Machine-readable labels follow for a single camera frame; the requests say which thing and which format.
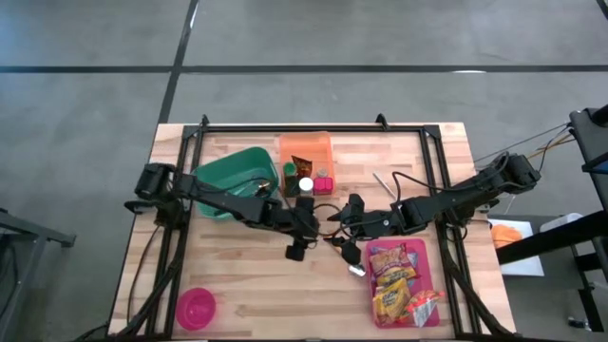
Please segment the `butcher block tabletop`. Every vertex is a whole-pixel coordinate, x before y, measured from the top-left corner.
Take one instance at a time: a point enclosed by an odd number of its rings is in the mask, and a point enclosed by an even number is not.
[[[464,124],[438,125],[441,127],[452,182],[475,175]],[[151,162],[176,163],[182,128],[183,124],[159,125],[152,146]],[[205,164],[252,146],[260,146],[269,152],[275,168],[281,170],[278,164],[279,136],[280,133],[205,133],[200,163]],[[417,133],[344,132],[331,133],[331,139],[336,189],[332,196],[316,197],[315,204],[327,202],[342,207],[348,201],[349,194],[356,193],[365,201],[366,211],[388,210],[394,199],[372,172],[378,173],[394,193],[396,188],[390,174],[392,171],[427,180]],[[429,144],[435,179],[440,180],[432,140],[429,140]],[[403,198],[428,195],[428,189],[422,185],[407,180],[400,182]],[[314,212],[321,223],[319,229],[322,232],[337,228],[336,222],[326,221],[334,212],[331,207],[321,207]],[[152,212],[135,219],[109,333],[117,333],[126,325],[129,290],[143,248],[156,229],[154,216],[155,213]],[[436,291],[444,291],[446,284],[433,224],[413,236],[398,238],[421,238],[425,242],[433,287]],[[152,290],[161,240],[162,228],[155,235],[143,262],[131,304],[131,315],[141,307]],[[188,233],[180,294],[192,288],[205,288],[214,295],[217,311],[211,323],[200,331],[189,332],[176,322],[172,337],[416,339],[454,336],[445,298],[437,306],[440,316],[437,327],[378,329],[372,321],[367,278],[351,274],[340,255],[323,241],[319,241],[316,248],[307,250],[302,262],[286,259],[285,247],[292,242],[289,236],[251,229],[235,221],[204,218],[195,208]],[[359,242],[358,246],[364,250],[364,242]],[[486,223],[475,221],[468,225],[465,250],[475,291],[501,324],[510,331],[515,331],[501,269]],[[164,324],[167,297],[168,290],[159,309],[159,332]],[[460,291],[458,302],[465,331],[470,332],[466,304]]]

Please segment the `pink bowl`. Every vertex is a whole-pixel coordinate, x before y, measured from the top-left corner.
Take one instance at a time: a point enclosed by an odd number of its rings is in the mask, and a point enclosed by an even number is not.
[[[186,291],[178,300],[175,316],[187,331],[202,329],[211,322],[216,313],[216,300],[202,288]]]

